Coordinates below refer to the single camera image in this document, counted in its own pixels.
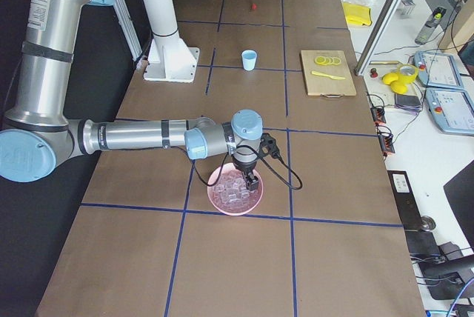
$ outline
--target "blue cup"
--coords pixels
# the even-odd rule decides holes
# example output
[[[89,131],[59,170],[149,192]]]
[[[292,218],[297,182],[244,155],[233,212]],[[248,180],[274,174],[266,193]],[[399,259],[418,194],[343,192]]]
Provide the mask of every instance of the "blue cup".
[[[251,71],[255,68],[257,62],[257,52],[254,50],[244,50],[242,52],[242,64],[246,71]]]

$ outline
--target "yellow package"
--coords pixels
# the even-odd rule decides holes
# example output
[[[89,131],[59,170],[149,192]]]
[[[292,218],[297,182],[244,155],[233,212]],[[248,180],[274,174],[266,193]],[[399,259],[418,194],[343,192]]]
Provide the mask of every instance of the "yellow package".
[[[370,26],[372,24],[369,7],[343,2],[342,8],[348,24],[354,24],[357,26]]]

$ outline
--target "yellow knife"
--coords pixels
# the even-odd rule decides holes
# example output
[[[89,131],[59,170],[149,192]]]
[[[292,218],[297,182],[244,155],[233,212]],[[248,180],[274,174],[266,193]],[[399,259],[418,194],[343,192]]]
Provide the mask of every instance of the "yellow knife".
[[[312,71],[311,74],[316,75],[316,76],[326,76],[327,78],[330,78],[332,80],[345,80],[346,79],[343,76],[336,76],[336,75],[320,73],[319,71]]]

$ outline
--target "label sticker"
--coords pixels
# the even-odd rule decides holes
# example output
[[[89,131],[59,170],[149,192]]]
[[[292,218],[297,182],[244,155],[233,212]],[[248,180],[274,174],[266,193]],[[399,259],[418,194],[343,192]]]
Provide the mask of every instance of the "label sticker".
[[[403,174],[393,174],[393,182],[397,193],[409,193],[410,188],[408,187],[407,178]]]
[[[31,0],[28,27],[35,30],[46,30],[47,13],[50,10],[50,0]]]

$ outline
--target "black wall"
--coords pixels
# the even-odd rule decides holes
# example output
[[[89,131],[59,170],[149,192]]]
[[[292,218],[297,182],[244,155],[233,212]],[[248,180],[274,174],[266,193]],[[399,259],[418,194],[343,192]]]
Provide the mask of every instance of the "black wall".
[[[138,37],[150,31],[141,0],[127,0]],[[21,56],[30,0],[0,0],[0,103]],[[84,6],[64,114],[112,121],[133,74],[112,7]],[[14,105],[15,86],[7,103]],[[33,316],[53,272],[99,155],[71,159],[42,180],[0,177],[0,316]]]

